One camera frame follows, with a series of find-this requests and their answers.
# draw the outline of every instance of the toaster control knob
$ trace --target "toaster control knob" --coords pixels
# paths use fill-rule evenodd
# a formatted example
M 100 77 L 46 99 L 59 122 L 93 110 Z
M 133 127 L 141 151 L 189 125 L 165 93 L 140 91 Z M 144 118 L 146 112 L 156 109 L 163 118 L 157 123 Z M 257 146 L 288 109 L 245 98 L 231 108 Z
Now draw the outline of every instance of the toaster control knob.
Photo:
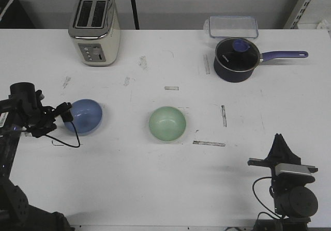
M 93 48 L 92 53 L 93 53 L 93 55 L 99 55 L 100 54 L 100 48 L 97 48 L 97 47 Z

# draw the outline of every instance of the bowl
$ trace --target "bowl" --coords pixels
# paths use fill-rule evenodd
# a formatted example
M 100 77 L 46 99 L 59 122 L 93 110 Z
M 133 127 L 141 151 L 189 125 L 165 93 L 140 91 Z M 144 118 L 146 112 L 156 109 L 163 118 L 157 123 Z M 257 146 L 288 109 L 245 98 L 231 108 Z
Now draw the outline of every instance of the bowl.
M 97 129 L 101 123 L 102 108 L 94 100 L 78 100 L 72 103 L 70 112 L 73 116 L 73 124 L 75 125 L 78 134 L 89 134 Z M 71 132 L 74 132 L 70 122 L 65 122 L 64 125 Z
M 185 131 L 186 120 L 183 113 L 174 107 L 156 109 L 149 118 L 149 130 L 159 140 L 173 141 Z

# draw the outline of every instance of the black pole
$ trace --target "black pole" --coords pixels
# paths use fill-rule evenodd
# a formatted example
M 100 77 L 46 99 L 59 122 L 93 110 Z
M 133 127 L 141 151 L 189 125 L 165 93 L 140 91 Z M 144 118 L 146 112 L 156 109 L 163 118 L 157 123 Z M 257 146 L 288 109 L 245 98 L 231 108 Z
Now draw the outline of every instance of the black pole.
M 131 0 L 131 6 L 133 12 L 134 25 L 136 26 L 136 30 L 139 30 L 140 28 L 139 28 L 136 0 Z

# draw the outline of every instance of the clear plastic container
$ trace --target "clear plastic container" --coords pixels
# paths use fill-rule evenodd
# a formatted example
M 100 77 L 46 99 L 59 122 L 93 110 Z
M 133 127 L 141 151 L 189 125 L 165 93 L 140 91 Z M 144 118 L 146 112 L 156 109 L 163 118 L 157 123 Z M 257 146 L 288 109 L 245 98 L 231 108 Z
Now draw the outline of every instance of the clear plastic container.
M 211 38 L 257 38 L 258 24 L 251 16 L 210 16 L 204 23 L 204 30 Z

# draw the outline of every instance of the white wall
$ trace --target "white wall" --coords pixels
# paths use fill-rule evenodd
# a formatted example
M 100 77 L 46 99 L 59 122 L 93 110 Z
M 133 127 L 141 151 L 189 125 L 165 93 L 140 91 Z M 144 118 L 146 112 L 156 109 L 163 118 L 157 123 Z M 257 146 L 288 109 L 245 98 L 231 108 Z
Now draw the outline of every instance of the white wall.
M 38 28 L 67 28 L 76 0 L 20 0 Z M 297 0 L 137 0 L 141 29 L 201 29 L 210 15 L 256 17 L 282 28 Z M 134 29 L 130 0 L 116 0 L 123 29 Z

